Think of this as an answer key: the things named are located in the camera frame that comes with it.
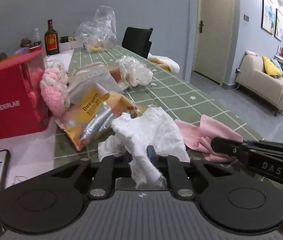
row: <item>blue wall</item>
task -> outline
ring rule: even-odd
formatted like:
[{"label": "blue wall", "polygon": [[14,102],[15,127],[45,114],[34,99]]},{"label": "blue wall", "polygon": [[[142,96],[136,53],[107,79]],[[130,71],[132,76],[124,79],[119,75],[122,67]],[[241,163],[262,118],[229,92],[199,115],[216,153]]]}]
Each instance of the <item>blue wall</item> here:
[{"label": "blue wall", "polygon": [[[249,16],[249,22],[243,19],[244,14]],[[227,68],[224,83],[235,84],[235,70],[239,68],[246,50],[271,58],[276,54],[278,45],[283,46],[283,41],[280,42],[274,35],[261,28],[261,16],[262,0],[240,0],[240,22],[235,59],[233,66]]]},{"label": "blue wall", "polygon": [[[197,0],[192,1],[196,8]],[[152,27],[150,52],[175,60],[184,74],[190,24],[195,21],[196,26],[196,19],[189,20],[190,0],[0,0],[0,52],[12,54],[23,37],[32,39],[36,27],[43,37],[48,19],[60,37],[72,35],[81,22],[93,18],[99,5],[115,11],[118,44],[128,26]]]}]

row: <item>white door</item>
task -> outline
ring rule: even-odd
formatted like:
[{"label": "white door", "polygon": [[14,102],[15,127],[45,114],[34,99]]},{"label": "white door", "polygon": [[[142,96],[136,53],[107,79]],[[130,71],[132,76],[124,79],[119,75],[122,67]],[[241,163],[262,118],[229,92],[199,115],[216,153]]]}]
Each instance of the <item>white door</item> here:
[{"label": "white door", "polygon": [[201,0],[193,70],[222,83],[231,41],[232,0]]}]

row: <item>abstract painting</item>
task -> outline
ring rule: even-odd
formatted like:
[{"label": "abstract painting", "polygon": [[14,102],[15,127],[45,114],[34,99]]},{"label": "abstract painting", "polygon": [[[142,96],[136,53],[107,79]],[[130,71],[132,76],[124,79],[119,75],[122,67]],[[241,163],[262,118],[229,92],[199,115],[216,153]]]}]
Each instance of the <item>abstract painting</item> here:
[{"label": "abstract painting", "polygon": [[262,0],[261,27],[270,34],[275,32],[276,10],[271,0]]},{"label": "abstract painting", "polygon": [[276,9],[275,37],[283,41],[283,15],[278,9]]}]

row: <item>gray tile floor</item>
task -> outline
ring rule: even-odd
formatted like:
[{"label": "gray tile floor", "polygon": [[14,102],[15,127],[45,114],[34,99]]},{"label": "gray tile floor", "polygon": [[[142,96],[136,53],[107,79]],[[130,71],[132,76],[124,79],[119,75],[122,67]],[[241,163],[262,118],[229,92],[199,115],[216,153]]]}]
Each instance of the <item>gray tile floor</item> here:
[{"label": "gray tile floor", "polygon": [[274,116],[275,109],[249,91],[241,87],[238,90],[224,90],[217,83],[196,72],[192,72],[190,83],[219,100],[259,132],[265,140],[283,143],[283,112]]}]

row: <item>crumpled tissue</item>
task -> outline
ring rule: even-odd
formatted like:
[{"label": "crumpled tissue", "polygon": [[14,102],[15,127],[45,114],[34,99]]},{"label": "crumpled tissue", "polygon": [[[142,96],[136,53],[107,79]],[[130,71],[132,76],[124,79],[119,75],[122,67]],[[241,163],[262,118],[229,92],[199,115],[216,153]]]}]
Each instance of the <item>crumpled tissue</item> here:
[{"label": "crumpled tissue", "polygon": [[104,157],[128,151],[131,177],[136,189],[165,189],[165,179],[147,157],[147,146],[153,145],[158,155],[169,154],[182,162],[190,162],[184,139],[174,120],[161,108],[150,107],[141,117],[132,119],[127,113],[113,120],[116,133],[98,144],[99,161]]}]

